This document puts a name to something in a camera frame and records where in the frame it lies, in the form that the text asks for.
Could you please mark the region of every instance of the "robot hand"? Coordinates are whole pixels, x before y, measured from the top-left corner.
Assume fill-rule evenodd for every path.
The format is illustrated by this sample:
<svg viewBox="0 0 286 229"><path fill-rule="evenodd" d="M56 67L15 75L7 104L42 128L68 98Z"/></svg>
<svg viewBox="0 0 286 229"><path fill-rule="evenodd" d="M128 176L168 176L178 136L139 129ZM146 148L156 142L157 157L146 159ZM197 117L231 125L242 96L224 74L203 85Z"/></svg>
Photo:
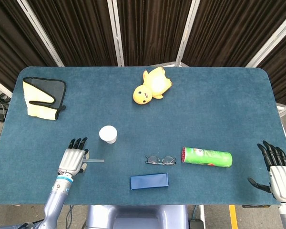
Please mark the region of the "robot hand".
<svg viewBox="0 0 286 229"><path fill-rule="evenodd" d="M270 186L260 185L250 177L248 181L254 187L272 193L277 201L286 203L286 155L279 147L274 147L266 141L263 141L263 144L265 147L261 144L257 144L257 146L264 156L269 172Z"/></svg>
<svg viewBox="0 0 286 229"><path fill-rule="evenodd" d="M62 175L63 173L68 173L73 177L76 174L83 173L85 171L87 164L83 163L83 160L84 158L87 160L89 159L89 150L83 150L86 140L86 137L82 140L80 138L76 141L75 138L71 140L59 165L59 174Z"/></svg>

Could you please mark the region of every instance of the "eyeglasses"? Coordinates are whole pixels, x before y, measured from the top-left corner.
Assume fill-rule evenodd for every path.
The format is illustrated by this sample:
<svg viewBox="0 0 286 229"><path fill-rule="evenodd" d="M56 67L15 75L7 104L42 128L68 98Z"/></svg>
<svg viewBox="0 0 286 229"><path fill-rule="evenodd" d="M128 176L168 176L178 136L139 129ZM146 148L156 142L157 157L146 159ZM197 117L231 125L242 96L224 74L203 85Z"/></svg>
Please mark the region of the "eyeglasses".
<svg viewBox="0 0 286 229"><path fill-rule="evenodd" d="M171 156L166 156L162 159L162 163L160 163L160 159L157 156L145 156L147 161L145 163L152 164L152 165L167 165L167 166L174 166L176 165L176 158Z"/></svg>

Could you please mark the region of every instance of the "red can lid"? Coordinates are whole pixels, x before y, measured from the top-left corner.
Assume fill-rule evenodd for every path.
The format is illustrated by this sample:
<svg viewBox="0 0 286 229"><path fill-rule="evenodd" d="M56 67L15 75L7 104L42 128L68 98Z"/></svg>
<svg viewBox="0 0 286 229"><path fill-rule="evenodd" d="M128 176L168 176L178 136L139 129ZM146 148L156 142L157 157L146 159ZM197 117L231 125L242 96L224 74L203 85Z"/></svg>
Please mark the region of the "red can lid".
<svg viewBox="0 0 286 229"><path fill-rule="evenodd" d="M181 161L184 163L185 160L185 147L183 147L182 149L182 153L181 153Z"/></svg>

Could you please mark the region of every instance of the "white paper cup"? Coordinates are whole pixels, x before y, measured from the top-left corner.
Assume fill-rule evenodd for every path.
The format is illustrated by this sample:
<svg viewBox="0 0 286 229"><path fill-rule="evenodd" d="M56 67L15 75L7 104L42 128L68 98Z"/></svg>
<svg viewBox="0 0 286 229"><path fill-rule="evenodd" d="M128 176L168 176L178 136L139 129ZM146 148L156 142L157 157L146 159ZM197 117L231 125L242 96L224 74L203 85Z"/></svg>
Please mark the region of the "white paper cup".
<svg viewBox="0 0 286 229"><path fill-rule="evenodd" d="M106 125L99 132L101 140L113 144L116 141L118 131L112 125Z"/></svg>

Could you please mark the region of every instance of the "dark curtain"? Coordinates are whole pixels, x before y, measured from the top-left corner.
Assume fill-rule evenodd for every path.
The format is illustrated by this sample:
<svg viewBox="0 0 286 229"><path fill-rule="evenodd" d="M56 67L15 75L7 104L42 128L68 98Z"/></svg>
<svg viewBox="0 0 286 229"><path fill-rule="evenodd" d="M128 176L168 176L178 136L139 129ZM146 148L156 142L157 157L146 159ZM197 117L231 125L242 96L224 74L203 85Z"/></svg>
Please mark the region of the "dark curtain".
<svg viewBox="0 0 286 229"><path fill-rule="evenodd" d="M286 0L201 0L182 62L245 67L286 19Z"/></svg>
<svg viewBox="0 0 286 229"><path fill-rule="evenodd" d="M116 66L105 0L29 0L65 66Z"/></svg>
<svg viewBox="0 0 286 229"><path fill-rule="evenodd" d="M15 0L0 0L0 83L13 91L27 66L56 66Z"/></svg>
<svg viewBox="0 0 286 229"><path fill-rule="evenodd" d="M118 0L125 66L176 61L191 0Z"/></svg>
<svg viewBox="0 0 286 229"><path fill-rule="evenodd" d="M276 101L286 105L286 37L258 67L268 73Z"/></svg>

